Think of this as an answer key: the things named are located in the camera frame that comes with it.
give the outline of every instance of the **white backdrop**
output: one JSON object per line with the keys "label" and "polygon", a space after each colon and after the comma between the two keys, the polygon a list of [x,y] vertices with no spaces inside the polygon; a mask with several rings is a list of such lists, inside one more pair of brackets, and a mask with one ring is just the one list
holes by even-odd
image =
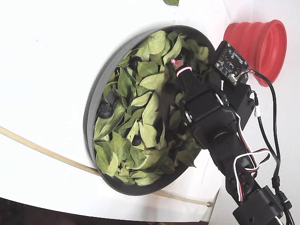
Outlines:
{"label": "white backdrop", "polygon": [[[300,1],[225,1],[227,10],[229,11],[231,23],[233,22],[269,22],[273,19],[278,19],[285,25],[287,33],[287,51],[285,62],[279,77],[274,82],[274,89],[277,94],[277,133],[279,146],[281,149],[281,169],[280,169],[280,187],[286,196],[291,200],[293,208],[291,213],[296,224],[300,223],[300,173],[296,169],[298,159],[300,158],[300,124],[298,104],[299,85],[300,85],[300,70],[299,53],[300,53]],[[252,14],[247,14],[247,10],[252,11]],[[248,81],[258,93],[259,105],[262,112],[262,122],[270,142],[273,138],[272,134],[272,97],[269,88],[264,88],[258,85],[255,78],[252,77]],[[245,128],[245,137],[251,145],[252,149],[260,149],[265,147],[262,135],[259,131],[257,119],[250,118]],[[259,169],[257,181],[261,186],[268,185],[270,188],[271,177],[275,168],[274,161],[265,164]],[[225,184],[223,184],[217,199],[217,204],[213,211],[210,221],[212,225],[221,224],[238,224],[232,215],[232,212],[237,208],[236,203],[226,193]]]}
{"label": "white backdrop", "polygon": [[[278,98],[278,138],[282,150],[281,186],[296,201],[300,187],[296,168],[300,153],[297,112],[299,1],[180,0],[179,7],[162,0],[91,0],[0,2],[0,125],[57,153],[93,166],[84,151],[82,118],[95,76],[126,40],[154,27],[192,26],[217,47],[229,23],[281,20],[288,47],[274,83]],[[262,120],[271,136],[271,95],[254,78]],[[253,149],[263,144],[255,118],[245,136]],[[0,136],[0,196],[42,208],[105,218],[197,221],[206,208],[148,195],[125,198],[92,174],[60,163]],[[270,185],[274,163],[260,168],[258,181]],[[236,224],[236,208],[219,195],[212,224]],[[127,208],[116,208],[126,204]]]}

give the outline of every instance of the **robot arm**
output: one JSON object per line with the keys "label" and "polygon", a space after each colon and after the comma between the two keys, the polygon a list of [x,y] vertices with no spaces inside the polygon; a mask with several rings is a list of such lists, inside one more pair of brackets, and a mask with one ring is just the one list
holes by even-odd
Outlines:
{"label": "robot arm", "polygon": [[[225,58],[232,54],[236,61],[226,62]],[[233,68],[242,65],[241,71],[245,70],[247,63],[226,41],[216,51],[212,74],[221,76],[223,84],[217,79],[205,85],[189,65],[174,60],[172,63],[185,92],[180,101],[181,116],[199,146],[209,150],[215,165],[225,176],[226,190],[238,204],[233,212],[236,220],[240,225],[281,224],[278,218],[282,217],[284,209],[291,208],[291,204],[285,204],[283,193],[274,195],[268,186],[261,188],[252,175],[257,169],[252,155],[264,151],[268,158],[270,152],[250,153],[240,135],[255,102],[250,98],[250,86],[245,84],[247,73],[235,73]]]}

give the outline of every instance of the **red silicone cup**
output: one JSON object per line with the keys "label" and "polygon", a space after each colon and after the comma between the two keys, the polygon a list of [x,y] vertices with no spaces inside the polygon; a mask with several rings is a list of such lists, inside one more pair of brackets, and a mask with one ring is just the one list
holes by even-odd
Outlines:
{"label": "red silicone cup", "polygon": [[[286,31],[279,20],[232,23],[225,31],[224,40],[245,58],[249,69],[263,74],[272,83],[276,80],[286,53]],[[268,86],[261,78],[255,78],[261,86]]]}

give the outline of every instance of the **black plastic tray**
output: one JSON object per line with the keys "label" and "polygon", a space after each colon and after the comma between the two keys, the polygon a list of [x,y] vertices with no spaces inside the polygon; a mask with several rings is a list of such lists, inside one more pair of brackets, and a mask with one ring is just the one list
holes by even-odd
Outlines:
{"label": "black plastic tray", "polygon": [[[215,49],[211,42],[206,38],[205,35],[203,35],[200,31],[188,27],[188,26],[169,26],[165,28],[161,28],[158,30],[149,30],[143,34],[140,34],[136,36],[135,38],[129,40],[127,43],[125,43],[122,47],[119,48],[118,51],[116,51],[109,60],[105,63],[103,68],[100,70],[98,76],[95,79],[95,82],[91,88],[88,101],[86,104],[84,117],[83,117],[83,131],[84,131],[84,138],[85,138],[85,144],[86,147],[91,155],[91,158],[96,165],[97,169],[98,166],[96,164],[96,153],[93,147],[93,136],[94,136],[94,126],[96,123],[96,111],[100,104],[101,95],[103,92],[103,89],[112,74],[112,72],[115,70],[119,62],[124,58],[124,56],[132,49],[134,48],[138,43],[140,43],[142,40],[144,40],[146,37],[151,35],[152,33],[164,30],[166,32],[176,31],[179,34],[187,35],[189,38],[194,39],[199,46],[205,46],[209,49],[209,61],[212,60],[213,53],[215,52]],[[174,180],[176,180],[188,167],[184,164],[179,164],[175,172],[172,174],[164,174],[160,179],[155,181],[153,184],[147,185],[147,186],[138,186],[138,185],[126,185],[121,180],[117,178],[111,178],[110,176],[106,174],[102,174],[100,172],[102,178],[105,180],[105,182],[115,189],[118,192],[121,192],[126,195],[146,195],[153,193],[155,191],[161,190],[162,188],[168,186],[171,184]]]}

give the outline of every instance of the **dark berry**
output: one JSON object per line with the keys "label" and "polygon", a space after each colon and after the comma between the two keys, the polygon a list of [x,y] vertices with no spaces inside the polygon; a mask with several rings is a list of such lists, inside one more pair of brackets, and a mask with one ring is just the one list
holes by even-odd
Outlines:
{"label": "dark berry", "polygon": [[138,135],[135,135],[133,140],[132,140],[132,145],[133,146],[139,146],[142,143],[142,138]]}
{"label": "dark berry", "polygon": [[131,57],[131,59],[129,60],[129,67],[134,70],[137,71],[137,62],[141,62],[142,59],[138,56],[133,56]]}
{"label": "dark berry", "polygon": [[108,119],[113,115],[113,106],[108,102],[102,101],[97,110],[97,116],[102,119]]}

